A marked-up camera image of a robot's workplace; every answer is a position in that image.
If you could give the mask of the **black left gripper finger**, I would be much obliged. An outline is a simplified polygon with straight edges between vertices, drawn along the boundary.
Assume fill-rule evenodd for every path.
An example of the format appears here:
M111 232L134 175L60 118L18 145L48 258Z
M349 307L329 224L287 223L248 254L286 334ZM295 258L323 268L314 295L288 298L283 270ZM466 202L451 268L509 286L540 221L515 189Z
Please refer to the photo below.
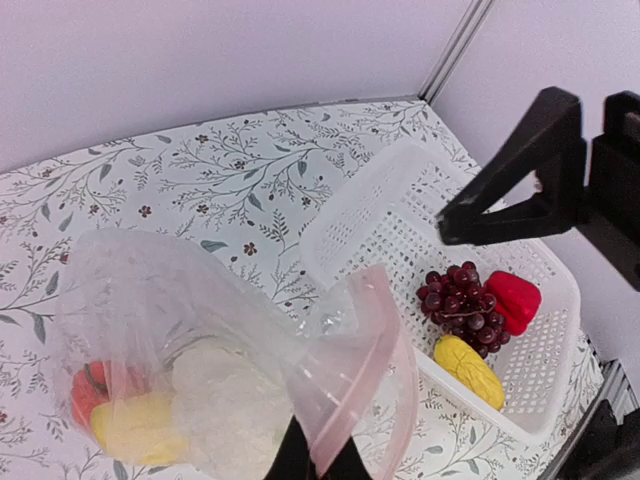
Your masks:
M265 480L371 480L352 438L342 447L328 471L320 476L311 460L302 428L292 417Z

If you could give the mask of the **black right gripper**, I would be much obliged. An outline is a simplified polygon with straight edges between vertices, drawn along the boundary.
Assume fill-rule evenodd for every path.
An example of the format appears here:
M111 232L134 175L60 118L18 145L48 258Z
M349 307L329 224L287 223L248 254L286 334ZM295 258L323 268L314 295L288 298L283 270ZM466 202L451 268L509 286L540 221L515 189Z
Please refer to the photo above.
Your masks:
M489 163L436 216L446 245L491 245L562 234L578 222L586 141L579 98L541 90ZM606 98L591 142L581 234L639 288L639 95Z

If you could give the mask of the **white toy cauliflower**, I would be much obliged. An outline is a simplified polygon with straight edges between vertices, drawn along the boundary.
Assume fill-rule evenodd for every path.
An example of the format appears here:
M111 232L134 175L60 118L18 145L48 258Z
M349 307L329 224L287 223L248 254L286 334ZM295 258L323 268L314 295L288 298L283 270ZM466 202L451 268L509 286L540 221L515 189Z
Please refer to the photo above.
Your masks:
M200 341L173 363L172 414L190 463L213 479L263 479L292 417L284 387L247 353Z

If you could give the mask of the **clear zip top bag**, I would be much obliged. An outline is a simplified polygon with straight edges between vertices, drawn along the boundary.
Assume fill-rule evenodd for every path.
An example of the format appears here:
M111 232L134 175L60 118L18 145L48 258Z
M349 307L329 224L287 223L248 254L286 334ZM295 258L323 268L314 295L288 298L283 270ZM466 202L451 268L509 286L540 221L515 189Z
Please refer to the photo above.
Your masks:
M55 323L56 404L78 427L71 389L85 364L110 363L107 402L151 392L174 399L176 358L214 341L245 351L284 387L320 476L352 438L372 479L390 479L409 444L416 361L380 265L346 276L292 318L193 242L95 230L70 251Z

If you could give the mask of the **white plastic basket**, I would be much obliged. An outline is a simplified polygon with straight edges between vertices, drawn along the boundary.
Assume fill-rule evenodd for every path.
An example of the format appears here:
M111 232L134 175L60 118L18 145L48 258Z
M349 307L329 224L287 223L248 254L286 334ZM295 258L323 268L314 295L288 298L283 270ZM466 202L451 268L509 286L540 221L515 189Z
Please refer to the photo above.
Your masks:
M443 244L437 213L464 182L434 150L399 141L324 204L302 234L300 253L326 288L383 266L420 372L470 412L537 445L551 434L569 386L579 289L537 240ZM501 407L435 362L435 345L447 334L478 349L502 384Z

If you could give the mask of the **orange toy pumpkin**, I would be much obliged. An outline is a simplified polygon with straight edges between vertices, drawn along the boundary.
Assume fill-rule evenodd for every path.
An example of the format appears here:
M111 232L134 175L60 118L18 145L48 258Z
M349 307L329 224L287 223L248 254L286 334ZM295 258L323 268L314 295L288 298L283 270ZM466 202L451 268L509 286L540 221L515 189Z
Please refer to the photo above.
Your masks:
M90 432L92 411L109 400L107 373L108 361L93 361L76 372L71 389L71 412L73 420L86 432Z

